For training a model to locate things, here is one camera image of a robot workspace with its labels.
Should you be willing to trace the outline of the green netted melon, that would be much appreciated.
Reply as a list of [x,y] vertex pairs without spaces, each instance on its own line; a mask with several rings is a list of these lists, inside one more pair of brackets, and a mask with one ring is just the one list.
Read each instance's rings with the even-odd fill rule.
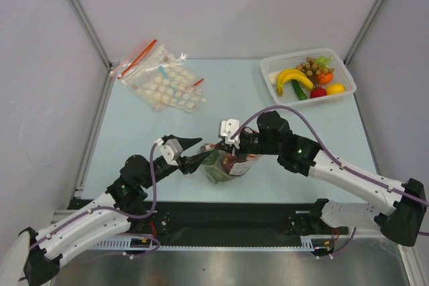
[[200,148],[200,152],[210,151],[210,154],[202,162],[201,168],[205,173],[206,178],[213,184],[228,182],[233,179],[225,170],[224,160],[229,154],[225,151],[216,150],[210,144],[204,144]]

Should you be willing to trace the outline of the dark red apple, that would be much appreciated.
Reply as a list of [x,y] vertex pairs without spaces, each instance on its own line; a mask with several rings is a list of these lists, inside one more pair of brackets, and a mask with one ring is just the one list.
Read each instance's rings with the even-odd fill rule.
[[246,162],[246,159],[231,154],[225,154],[221,158],[221,166],[225,173],[234,176],[240,176],[244,174],[244,167],[241,164]]

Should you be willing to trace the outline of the clear zip bag red zipper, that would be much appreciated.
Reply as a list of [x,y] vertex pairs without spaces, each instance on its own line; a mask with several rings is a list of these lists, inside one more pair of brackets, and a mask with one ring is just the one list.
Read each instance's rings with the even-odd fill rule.
[[201,168],[208,180],[213,184],[228,182],[245,175],[251,167],[261,159],[261,155],[247,154],[244,158],[228,152],[216,150],[214,144],[205,143],[200,152],[211,151],[202,162]]

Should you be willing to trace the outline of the white plastic fruit basket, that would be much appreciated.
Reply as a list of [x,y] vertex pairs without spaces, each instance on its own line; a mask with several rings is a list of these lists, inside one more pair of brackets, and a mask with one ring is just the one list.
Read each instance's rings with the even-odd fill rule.
[[260,66],[274,102],[281,105],[310,104],[357,89],[343,61],[328,48],[264,58]]

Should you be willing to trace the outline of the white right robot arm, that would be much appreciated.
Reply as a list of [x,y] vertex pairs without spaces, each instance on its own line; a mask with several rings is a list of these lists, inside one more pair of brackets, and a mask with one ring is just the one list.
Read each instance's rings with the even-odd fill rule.
[[364,228],[378,230],[402,246],[415,245],[428,208],[421,182],[412,178],[401,182],[355,167],[334,155],[319,136],[309,139],[293,133],[273,108],[252,118],[256,131],[236,119],[221,121],[219,149],[233,155],[275,155],[285,170],[328,182],[362,199],[346,204],[320,200],[321,209],[309,216],[313,231]]

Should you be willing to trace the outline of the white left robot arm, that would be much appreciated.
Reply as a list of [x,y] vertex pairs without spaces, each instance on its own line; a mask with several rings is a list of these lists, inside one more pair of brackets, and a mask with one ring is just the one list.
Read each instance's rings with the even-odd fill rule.
[[155,212],[157,200],[146,208],[146,189],[155,194],[156,184],[175,171],[194,173],[211,150],[184,157],[182,153],[200,143],[167,135],[154,142],[150,156],[132,155],[119,177],[99,197],[65,219],[40,230],[26,228],[30,244],[28,257],[19,273],[29,285],[43,285],[53,279],[71,259],[107,238],[126,232],[141,232]]

